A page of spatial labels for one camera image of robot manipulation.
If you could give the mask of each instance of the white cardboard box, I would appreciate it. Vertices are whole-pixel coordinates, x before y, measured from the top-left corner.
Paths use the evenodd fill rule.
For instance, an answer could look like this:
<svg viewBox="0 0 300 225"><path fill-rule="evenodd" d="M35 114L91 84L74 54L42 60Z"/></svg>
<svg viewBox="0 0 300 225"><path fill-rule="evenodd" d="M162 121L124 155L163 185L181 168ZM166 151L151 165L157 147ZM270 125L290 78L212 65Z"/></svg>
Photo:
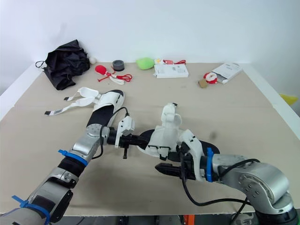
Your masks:
<svg viewBox="0 0 300 225"><path fill-rule="evenodd" d="M217 74L217 81L220 83L227 83L230 79L234 78L243 69L235 63L224 63L221 66L212 70Z"/></svg>
<svg viewBox="0 0 300 225"><path fill-rule="evenodd" d="M188 69L184 64L154 65L156 78L188 77Z"/></svg>

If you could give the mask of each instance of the beige table surface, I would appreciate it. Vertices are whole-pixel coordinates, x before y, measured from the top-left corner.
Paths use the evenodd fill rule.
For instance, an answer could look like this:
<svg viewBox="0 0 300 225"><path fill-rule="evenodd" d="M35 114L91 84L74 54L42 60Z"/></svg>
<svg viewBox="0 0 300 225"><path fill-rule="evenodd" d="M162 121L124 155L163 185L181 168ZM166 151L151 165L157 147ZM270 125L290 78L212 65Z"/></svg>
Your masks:
<svg viewBox="0 0 300 225"><path fill-rule="evenodd" d="M103 63L107 68L110 63ZM135 63L125 64L120 75L131 73L132 82L123 86L109 79L97 82L94 66L80 77L76 86L57 91L41 74L0 122L0 211L18 207L12 198L26 199L44 177L82 135L92 106L76 108L47 117L46 110L68 105L64 97L86 86L106 92L121 89L124 105L135 120L134 134L161 124L163 106L178 104L182 129L191 129L199 139L218 146L221 153L257 158L280 168L290 180L294 205L300 207L300 141L272 108L265 96L245 73L229 83L201 89L197 82L218 64L187 64L190 76L156 79L154 69L141 71ZM114 125L121 118L119 115ZM160 174L154 168L158 158L131 147L128 159L123 151L105 147L103 156L89 163L73 189L66 215L162 215L206 214L236 211L240 204L225 202L206 207L194 206L186 197L181 181ZM188 181L196 200L244 198L232 188L217 183Z"/></svg>

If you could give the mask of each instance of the green ball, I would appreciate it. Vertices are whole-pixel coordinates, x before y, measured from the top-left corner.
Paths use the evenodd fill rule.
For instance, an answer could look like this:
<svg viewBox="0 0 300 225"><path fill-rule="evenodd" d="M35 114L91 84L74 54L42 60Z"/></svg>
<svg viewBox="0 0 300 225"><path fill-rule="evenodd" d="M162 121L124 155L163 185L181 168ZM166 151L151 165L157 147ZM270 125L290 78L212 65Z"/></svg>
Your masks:
<svg viewBox="0 0 300 225"><path fill-rule="evenodd" d="M142 70L146 70L154 67L154 60L148 57L139 59L135 62L137 63L137 66Z"/></svg>

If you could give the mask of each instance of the yellow object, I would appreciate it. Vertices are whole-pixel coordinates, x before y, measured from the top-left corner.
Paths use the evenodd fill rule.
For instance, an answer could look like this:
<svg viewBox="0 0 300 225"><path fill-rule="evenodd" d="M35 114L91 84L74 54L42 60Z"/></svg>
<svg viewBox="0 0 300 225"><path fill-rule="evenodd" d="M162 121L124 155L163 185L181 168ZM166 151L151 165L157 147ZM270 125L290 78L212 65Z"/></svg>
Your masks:
<svg viewBox="0 0 300 225"><path fill-rule="evenodd" d="M283 98L284 101L286 101L288 105L292 105L298 100L298 97L296 96L288 96L284 94L280 94L280 96L281 98Z"/></svg>

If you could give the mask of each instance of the black cable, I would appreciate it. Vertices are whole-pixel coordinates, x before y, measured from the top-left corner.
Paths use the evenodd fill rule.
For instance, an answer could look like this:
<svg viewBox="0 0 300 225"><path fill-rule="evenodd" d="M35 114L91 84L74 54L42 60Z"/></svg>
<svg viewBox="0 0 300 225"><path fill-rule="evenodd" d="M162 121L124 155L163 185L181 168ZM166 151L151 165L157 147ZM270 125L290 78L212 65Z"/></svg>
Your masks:
<svg viewBox="0 0 300 225"><path fill-rule="evenodd" d="M207 206L207 205L220 203L220 202L237 202L237 203L244 203L244 204L247 204L247 205L251 205L249 202L246 202L246 201L241 200L241 199L235 199L235 198L220 198L220 199L216 199L216 200L212 200L212 201L208 201L208 202L196 202L193 199L193 197L191 196L190 192L188 191L182 152L180 153L180 163L181 163L181 181L182 181L182 185L183 185L184 191L187 194L189 200L191 200L191 202L193 204L195 204L197 206Z"/></svg>
<svg viewBox="0 0 300 225"><path fill-rule="evenodd" d="M246 160L240 161L240 162L238 162L236 164L231 165L230 167L226 168L223 172L221 172L219 178L224 177L225 174L227 174L229 171L231 171L235 167L244 165L244 164L249 163L249 162L258 162L258 163L260 163L260 161L258 159L256 159L256 158L250 158L250 159L246 159Z"/></svg>
<svg viewBox="0 0 300 225"><path fill-rule="evenodd" d="M103 125L101 126L101 128L100 128L100 148L101 148L101 152L100 152L99 155L93 157L92 159L99 158L100 156L103 155L103 139L102 139L102 130L103 130L103 127L106 126L106 125L109 123L109 121L111 120L111 118L112 118L115 114L117 114L120 110L122 110L122 109L125 109L125 110L126 110L125 117L126 117L126 116L129 116L128 109L127 109L126 107L121 107L120 109L118 109L117 111L115 111L115 112L109 117L108 121L107 121L105 124L103 124Z"/></svg>
<svg viewBox="0 0 300 225"><path fill-rule="evenodd" d="M79 225L84 219L85 217L83 217L76 225Z"/></svg>
<svg viewBox="0 0 300 225"><path fill-rule="evenodd" d="M239 214L242 212L243 208L245 207L246 203L243 203L242 206L240 207L240 209L236 212L235 216L233 217L233 219L230 221L230 225L237 219L237 217L239 216Z"/></svg>
<svg viewBox="0 0 300 225"><path fill-rule="evenodd" d="M241 166L241 165L244 165L245 163L249 163L249 162L258 162L260 163L260 161L256 158L251 158L251 159L246 159L246 160L243 160L241 162L238 162L236 164L233 164L232 166L226 168L219 176L219 179L224 177L229 171L231 171L232 169L238 167L238 166ZM235 216L233 217L233 219L230 221L230 224L232 224L236 219L237 217L239 216L239 214L242 212L242 210L244 209L245 205L246 205L246 202L248 202L248 199L246 198L245 199L245 202L241 205L240 209L237 211L237 213L235 214Z"/></svg>

